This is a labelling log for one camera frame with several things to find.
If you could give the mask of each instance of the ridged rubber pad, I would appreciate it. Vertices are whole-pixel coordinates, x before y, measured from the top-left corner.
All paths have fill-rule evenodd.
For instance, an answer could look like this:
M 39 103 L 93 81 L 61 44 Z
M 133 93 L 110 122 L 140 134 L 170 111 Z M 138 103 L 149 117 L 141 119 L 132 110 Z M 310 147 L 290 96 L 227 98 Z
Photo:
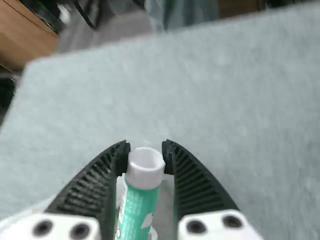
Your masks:
M 57 195 L 45 212 L 94 217 L 103 240 L 115 230 L 116 181 L 127 171 L 130 144 L 121 141 L 84 167 Z
M 239 210 L 235 202 L 207 168 L 184 147 L 162 143 L 164 172 L 174 175 L 175 224 L 185 216 L 219 210 Z

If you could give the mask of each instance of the wooden furniture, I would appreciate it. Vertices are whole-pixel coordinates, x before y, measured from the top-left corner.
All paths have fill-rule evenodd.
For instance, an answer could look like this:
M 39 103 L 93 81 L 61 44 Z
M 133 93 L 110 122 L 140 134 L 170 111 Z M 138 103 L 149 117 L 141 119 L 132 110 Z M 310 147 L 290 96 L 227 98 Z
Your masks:
M 218 0 L 218 2 L 221 18 L 254 13 L 262 9 L 262 0 Z
M 22 69 L 31 60 L 50 55 L 57 40 L 57 34 L 21 2 L 0 1 L 0 65 Z

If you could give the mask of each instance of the green tube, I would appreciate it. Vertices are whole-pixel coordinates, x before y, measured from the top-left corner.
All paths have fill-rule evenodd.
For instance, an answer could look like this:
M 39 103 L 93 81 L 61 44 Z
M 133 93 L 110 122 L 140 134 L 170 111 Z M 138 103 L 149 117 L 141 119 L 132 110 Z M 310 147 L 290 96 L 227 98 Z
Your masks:
M 152 148 L 129 153 L 116 240 L 148 239 L 164 169 L 162 154 Z

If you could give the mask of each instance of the floor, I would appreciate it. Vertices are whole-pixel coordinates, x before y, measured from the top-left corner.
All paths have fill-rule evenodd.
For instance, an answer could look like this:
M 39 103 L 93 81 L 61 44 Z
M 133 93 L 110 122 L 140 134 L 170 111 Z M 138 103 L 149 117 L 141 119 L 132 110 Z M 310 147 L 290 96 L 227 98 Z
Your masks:
M 126 6 L 124 13 L 118 15 L 109 6 L 103 8 L 103 11 L 99 28 L 93 30 L 79 12 L 73 10 L 70 23 L 60 33 L 56 51 L 67 53 L 152 32 L 149 17 L 135 5 Z

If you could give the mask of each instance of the tube label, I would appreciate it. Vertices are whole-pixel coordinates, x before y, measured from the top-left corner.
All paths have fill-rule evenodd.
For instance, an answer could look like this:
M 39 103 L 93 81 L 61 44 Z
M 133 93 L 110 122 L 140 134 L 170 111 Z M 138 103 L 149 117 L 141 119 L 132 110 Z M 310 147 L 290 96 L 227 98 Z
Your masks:
M 125 181 L 115 234 L 116 240 L 147 240 L 158 200 L 159 187 L 137 189 Z

